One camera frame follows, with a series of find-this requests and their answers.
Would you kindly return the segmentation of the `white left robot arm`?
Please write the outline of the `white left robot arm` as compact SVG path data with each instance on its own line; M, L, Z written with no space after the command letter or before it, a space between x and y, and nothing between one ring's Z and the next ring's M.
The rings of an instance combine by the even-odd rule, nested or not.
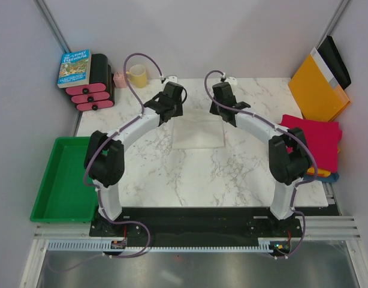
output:
M105 218L103 229L111 236L123 231L120 216L118 182L125 172L125 152L146 133L160 127L171 118L183 115L186 89L167 82L162 91L141 105L141 112L120 127L103 133L95 131L89 139L85 156L83 183L95 188L99 214Z

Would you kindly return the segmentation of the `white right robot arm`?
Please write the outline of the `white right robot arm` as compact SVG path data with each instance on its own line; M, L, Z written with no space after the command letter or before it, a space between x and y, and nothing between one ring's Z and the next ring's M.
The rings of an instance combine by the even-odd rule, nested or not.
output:
M238 103L228 82L219 82L212 90L210 113L250 133L267 147L275 193L266 226L271 235L280 236L288 230L288 221L294 215L297 187L303 184L307 170L315 164L304 132L298 127L276 125L256 114L248 103Z

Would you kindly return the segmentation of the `white t shirt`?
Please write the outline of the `white t shirt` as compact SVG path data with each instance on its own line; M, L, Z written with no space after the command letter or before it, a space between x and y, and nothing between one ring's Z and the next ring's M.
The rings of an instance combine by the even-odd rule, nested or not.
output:
M188 109L173 119L173 149L215 149L225 146L220 116L201 109Z

